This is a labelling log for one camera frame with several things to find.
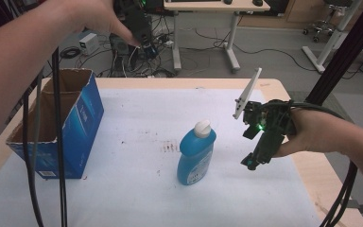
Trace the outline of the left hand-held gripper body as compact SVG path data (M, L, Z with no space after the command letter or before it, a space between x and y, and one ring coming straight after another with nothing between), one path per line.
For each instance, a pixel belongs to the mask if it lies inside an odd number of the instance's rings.
M113 10L123 17L124 25L142 46L151 45L150 22L140 0L114 0Z

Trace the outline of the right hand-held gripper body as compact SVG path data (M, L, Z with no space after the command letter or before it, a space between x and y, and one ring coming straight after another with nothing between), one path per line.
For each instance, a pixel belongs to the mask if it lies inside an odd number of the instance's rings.
M272 99L268 103L250 100L251 93L259 79L262 68L256 68L246 88L239 98L235 100L234 119L243 115L243 123L249 127L243 132L243 136L252 140L259 132L277 131L285 136L292 127L289 111L292 101Z

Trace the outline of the person's right hand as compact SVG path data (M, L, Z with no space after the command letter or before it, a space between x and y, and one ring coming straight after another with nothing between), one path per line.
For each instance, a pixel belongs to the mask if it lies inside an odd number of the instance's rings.
M288 141L280 146L275 157L285 157L300 151L328 152L326 138L321 132L329 117L327 113L293 109L292 120L296 133L288 135Z

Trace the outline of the person's left hand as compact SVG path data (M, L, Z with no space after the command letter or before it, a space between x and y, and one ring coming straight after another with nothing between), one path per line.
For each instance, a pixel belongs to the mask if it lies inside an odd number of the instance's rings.
M116 34L127 44L138 46L140 43L120 22L112 7L113 0L47 0L41 5L52 22L50 27L56 44L71 33L89 28Z

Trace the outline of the white power supply box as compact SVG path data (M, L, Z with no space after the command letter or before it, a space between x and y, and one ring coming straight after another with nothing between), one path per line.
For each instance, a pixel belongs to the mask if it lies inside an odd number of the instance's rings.
M80 39L78 43L81 52L86 56L93 54L99 48L99 40L95 33L89 33Z

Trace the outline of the blue bottle with white cap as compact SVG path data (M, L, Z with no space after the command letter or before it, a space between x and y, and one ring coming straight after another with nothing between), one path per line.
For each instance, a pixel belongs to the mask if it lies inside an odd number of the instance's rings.
M181 184L200 181L211 162L216 133L209 120L199 121L181 140L177 177Z

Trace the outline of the white desk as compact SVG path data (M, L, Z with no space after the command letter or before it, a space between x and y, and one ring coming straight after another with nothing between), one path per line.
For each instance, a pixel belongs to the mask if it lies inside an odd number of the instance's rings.
M182 69L182 59L179 46L179 29L182 11L204 13L206 15L210 13L224 13L231 15L229 39L227 42L221 43L221 48L225 50L226 57L231 64L231 71L235 73L240 69L236 55L233 52L233 42L239 21L239 13L270 10L270 6L265 2L265 0L263 0L262 7L256 7L252 3L252 0L233 0L230 5L225 4L223 0L164 0L164 8L173 12L174 40L172 44L172 60L173 69L177 73L179 73Z

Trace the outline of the black metal stand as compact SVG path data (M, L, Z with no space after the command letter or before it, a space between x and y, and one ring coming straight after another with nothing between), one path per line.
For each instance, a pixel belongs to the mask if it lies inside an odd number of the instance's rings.
M305 101L321 106L363 50L363 12Z

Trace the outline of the blue cardboard box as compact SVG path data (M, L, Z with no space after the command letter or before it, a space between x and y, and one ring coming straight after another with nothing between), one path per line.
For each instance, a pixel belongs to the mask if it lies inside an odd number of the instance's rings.
M59 76L64 172L67 179L79 179L104 109L92 70L61 69ZM55 109L53 82L49 80L40 99L32 103L27 122L27 149L36 158L36 173L44 179L59 177Z

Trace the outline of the grey tape strip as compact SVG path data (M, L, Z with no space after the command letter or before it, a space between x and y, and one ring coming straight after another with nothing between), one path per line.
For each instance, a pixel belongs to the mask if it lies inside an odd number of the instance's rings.
M357 200L348 200L347 207L357 209L363 214L363 204L360 204Z

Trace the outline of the office chair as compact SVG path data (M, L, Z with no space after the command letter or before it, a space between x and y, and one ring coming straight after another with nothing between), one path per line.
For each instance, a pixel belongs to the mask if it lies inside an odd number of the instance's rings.
M337 12L345 13L345 10L348 9L353 0L323 0L324 4L330 10L325 19L314 21L309 24L302 30L303 35L308 35L310 30L314 31L314 36L312 38L314 43L317 43L320 40L320 34L325 33L329 37L331 37L337 28L331 20Z

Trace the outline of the white table mat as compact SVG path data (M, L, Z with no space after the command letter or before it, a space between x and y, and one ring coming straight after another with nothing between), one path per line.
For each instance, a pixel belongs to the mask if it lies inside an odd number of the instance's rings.
M233 118L236 89L104 89L104 115L83 177L38 179L38 204L26 168L11 156L0 169L0 227L319 227L319 217L290 158L248 170L254 149ZM195 124L216 132L206 176L177 178L180 142Z

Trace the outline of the white desk frame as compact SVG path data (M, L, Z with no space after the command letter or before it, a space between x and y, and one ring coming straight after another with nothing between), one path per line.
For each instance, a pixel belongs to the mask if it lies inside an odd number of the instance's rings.
M316 56L308 46L302 47L303 53L311 61L315 69L320 74L324 72L325 67L323 66L323 64L325 63L333 48L337 45L337 42L342 36L344 29L353 18L355 12L359 9L361 2L362 0L353 0L353 3L348 9L345 10L345 13L337 12L334 15L331 22L336 25L337 28L335 29L331 37L326 34L329 37L329 40L318 56Z

